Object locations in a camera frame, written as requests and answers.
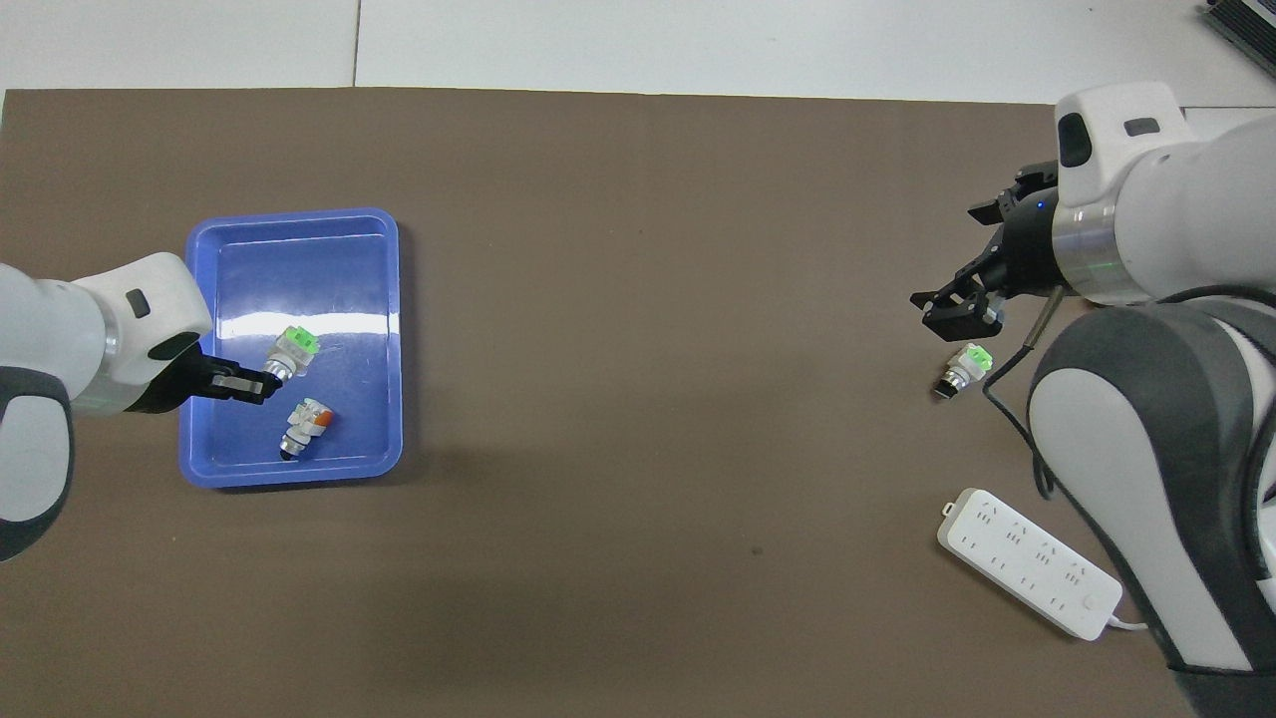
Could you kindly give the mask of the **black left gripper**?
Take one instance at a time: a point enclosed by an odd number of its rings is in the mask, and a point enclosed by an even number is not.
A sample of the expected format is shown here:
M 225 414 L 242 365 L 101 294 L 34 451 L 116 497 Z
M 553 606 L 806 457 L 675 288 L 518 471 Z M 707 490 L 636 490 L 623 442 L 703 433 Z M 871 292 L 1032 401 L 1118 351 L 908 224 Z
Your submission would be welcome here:
M 133 400 L 125 413 L 163 414 L 191 397 L 262 406 L 267 400 L 264 388 L 279 386 L 279 377 L 272 372 L 251 371 L 240 365 L 219 365 L 217 369 L 214 356 L 205 355 L 202 347 L 188 347 L 148 383 L 142 397 Z

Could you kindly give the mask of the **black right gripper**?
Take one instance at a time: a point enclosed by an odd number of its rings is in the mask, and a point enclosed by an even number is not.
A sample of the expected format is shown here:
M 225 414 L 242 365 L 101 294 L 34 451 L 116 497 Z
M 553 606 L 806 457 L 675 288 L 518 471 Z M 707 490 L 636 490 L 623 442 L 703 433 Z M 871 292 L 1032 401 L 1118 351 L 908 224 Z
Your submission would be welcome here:
M 979 224 L 1002 224 L 998 245 L 985 246 L 939 289 L 910 295 L 923 326 L 947 342 L 989 339 L 1004 328 L 1005 296 L 1044 298 L 1062 286 L 1053 246 L 1058 196 L 1035 194 L 1057 189 L 1058 171 L 1058 161 L 1020 167 L 1011 186 L 967 208 Z

